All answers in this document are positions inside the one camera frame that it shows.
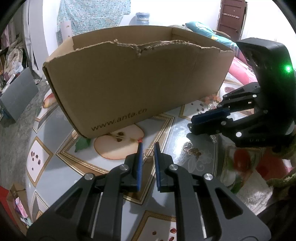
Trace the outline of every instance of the pink package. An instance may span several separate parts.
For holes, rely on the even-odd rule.
[[[243,85],[251,82],[257,82],[257,78],[250,67],[241,62],[237,57],[234,57],[228,72],[233,75]]]
[[[15,200],[15,204],[17,205],[17,207],[18,207],[20,213],[22,214],[23,218],[27,218],[28,215],[27,215],[27,213],[26,213],[26,211],[25,211],[19,197]]]

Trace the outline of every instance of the patterned tablecloth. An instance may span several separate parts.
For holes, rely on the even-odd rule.
[[[145,150],[142,187],[140,192],[124,197],[122,240],[176,239],[174,194],[157,191],[153,145],[158,141],[161,151],[189,172],[213,173],[232,192],[238,192],[260,160],[261,149],[248,148],[240,153],[221,135],[192,135],[187,124],[193,115],[215,108],[221,96],[240,86],[228,74],[217,94],[92,139],[89,147],[77,152],[80,137],[49,90],[36,116],[28,150],[26,188],[32,221],[85,173],[101,175],[122,164],[126,155],[136,152],[141,139]],[[248,110],[231,116],[239,119],[251,113]],[[237,171],[237,155],[250,165]]]

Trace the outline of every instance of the screw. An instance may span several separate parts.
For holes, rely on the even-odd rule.
[[[204,179],[211,181],[213,179],[213,175],[210,173],[206,173],[206,174],[204,174]]]
[[[176,165],[176,164],[171,164],[170,166],[169,166],[169,169],[171,169],[172,171],[175,171],[175,170],[177,170],[179,167],[178,167],[178,165]]]
[[[119,166],[119,169],[122,170],[122,171],[126,171],[128,169],[128,165],[127,164],[121,164]]]
[[[94,178],[94,175],[92,173],[87,173],[84,175],[85,180],[91,180]]]

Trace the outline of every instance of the silver bolt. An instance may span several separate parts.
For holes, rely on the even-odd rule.
[[[119,169],[122,170],[122,171],[126,171],[128,169],[128,165],[127,164],[121,164],[119,166]]]
[[[241,136],[242,136],[242,133],[241,133],[241,132],[237,132],[235,135],[236,135],[237,137],[241,137]]]
[[[169,169],[171,169],[172,171],[175,171],[175,170],[177,170],[179,167],[178,167],[178,165],[176,165],[176,164],[171,164],[170,166],[169,166]]]
[[[94,175],[92,173],[87,173],[84,175],[85,180],[91,180],[94,178]]]
[[[211,181],[213,179],[213,175],[210,173],[206,173],[206,174],[204,174],[204,179]]]

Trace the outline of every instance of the teal patterned fabric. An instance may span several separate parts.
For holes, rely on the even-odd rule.
[[[58,41],[62,43],[61,23],[71,20],[73,36],[102,28],[119,26],[130,14],[131,0],[61,0],[57,17]]]

